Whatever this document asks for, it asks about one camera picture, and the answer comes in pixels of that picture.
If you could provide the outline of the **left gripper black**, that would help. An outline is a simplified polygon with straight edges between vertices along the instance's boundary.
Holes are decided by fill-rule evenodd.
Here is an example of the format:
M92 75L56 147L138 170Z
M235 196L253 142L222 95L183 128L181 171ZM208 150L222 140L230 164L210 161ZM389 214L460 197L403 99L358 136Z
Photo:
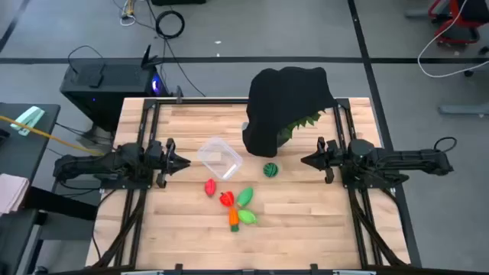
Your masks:
M160 141L150 141L148 144L148 165L152 170L159 170L156 184L160 188L166 187L166 175L173 175L190 166L190 160L175 154L175 148L176 145L172 138L167 139L166 152L164 152Z

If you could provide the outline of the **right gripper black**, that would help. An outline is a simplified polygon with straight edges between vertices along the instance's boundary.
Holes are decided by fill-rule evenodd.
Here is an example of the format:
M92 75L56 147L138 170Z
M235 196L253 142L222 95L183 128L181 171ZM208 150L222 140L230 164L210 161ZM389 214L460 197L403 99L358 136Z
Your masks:
M318 137L317 141L318 152L305 156L301 159L302 163L319 170L319 165L315 161L318 156L322 160L321 170L325 171L325 182L332 183L334 180L333 167L340 167L344 163L344 152L338 147L335 140L326 141L324 137Z

